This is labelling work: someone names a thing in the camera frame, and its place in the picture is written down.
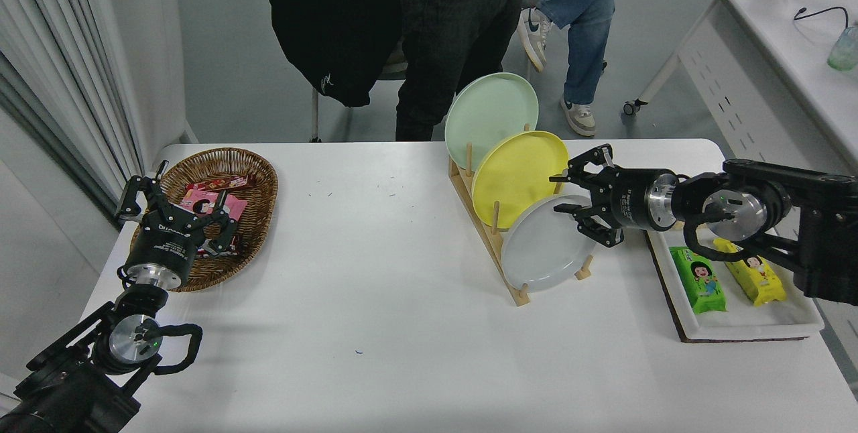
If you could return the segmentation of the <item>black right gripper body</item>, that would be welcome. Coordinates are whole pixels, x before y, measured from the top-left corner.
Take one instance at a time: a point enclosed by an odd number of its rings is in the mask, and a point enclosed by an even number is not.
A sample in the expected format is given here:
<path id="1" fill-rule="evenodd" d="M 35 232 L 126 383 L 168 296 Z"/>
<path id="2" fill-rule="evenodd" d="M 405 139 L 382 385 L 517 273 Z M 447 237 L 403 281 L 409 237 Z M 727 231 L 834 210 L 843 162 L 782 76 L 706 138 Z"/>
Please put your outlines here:
<path id="1" fill-rule="evenodd" d="M 654 229 L 648 207 L 648 191 L 655 182 L 653 168 L 604 168 L 610 185 L 607 215 L 603 221 L 613 228 Z"/>

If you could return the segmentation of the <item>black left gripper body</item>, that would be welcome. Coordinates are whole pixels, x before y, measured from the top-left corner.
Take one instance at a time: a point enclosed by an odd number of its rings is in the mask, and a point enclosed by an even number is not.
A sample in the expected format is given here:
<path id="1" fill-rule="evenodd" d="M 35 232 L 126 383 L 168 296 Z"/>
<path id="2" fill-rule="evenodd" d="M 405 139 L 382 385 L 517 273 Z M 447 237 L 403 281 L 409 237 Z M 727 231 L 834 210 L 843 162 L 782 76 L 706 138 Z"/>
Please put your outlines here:
<path id="1" fill-rule="evenodd" d="M 123 270 L 129 280 L 187 280 L 202 242 L 195 216 L 145 216 Z"/>

